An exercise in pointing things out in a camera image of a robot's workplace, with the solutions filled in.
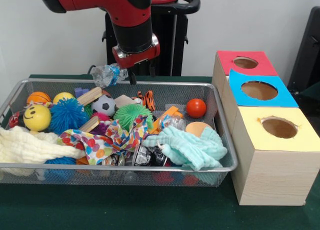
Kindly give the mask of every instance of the black cable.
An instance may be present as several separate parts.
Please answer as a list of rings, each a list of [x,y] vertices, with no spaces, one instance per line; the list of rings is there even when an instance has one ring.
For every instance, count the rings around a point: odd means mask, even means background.
[[[90,74],[91,73],[91,69],[92,68],[95,68],[96,67],[96,65],[91,65],[91,67],[89,67],[89,70],[88,70],[88,73],[87,74]]]

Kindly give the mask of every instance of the wooden stick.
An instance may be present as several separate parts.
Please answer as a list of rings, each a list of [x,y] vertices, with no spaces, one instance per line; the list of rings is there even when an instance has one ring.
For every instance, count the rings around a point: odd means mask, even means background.
[[[81,95],[77,98],[78,102],[84,106],[87,106],[88,104],[92,103],[94,100],[100,98],[102,96],[102,88],[101,87],[95,87],[88,91],[87,93]]]
[[[100,120],[98,116],[94,116],[89,121],[87,121],[82,127],[79,128],[80,131],[89,133],[91,132],[96,126],[98,126],[100,123]]]

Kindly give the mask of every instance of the green table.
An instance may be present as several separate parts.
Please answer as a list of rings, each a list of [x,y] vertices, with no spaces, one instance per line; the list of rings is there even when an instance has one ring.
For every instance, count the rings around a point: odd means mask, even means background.
[[[209,77],[138,77],[146,79],[211,82]],[[229,174],[219,188],[1,184],[0,196],[1,230],[320,229],[319,176],[300,207],[239,206]]]

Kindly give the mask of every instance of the white wall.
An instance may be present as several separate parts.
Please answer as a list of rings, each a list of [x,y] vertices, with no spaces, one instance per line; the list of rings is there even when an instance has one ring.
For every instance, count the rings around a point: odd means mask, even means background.
[[[308,15],[320,0],[201,0],[189,15],[182,74],[211,76],[217,50],[266,51],[288,81]],[[42,0],[0,0],[0,103],[30,74],[84,74],[106,62],[104,13],[56,14]]]

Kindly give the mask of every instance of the red box lid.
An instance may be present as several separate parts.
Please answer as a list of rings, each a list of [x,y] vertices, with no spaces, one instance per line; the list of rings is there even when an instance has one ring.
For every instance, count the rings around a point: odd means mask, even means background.
[[[246,75],[278,76],[263,51],[217,51],[217,54],[225,75],[233,69]]]

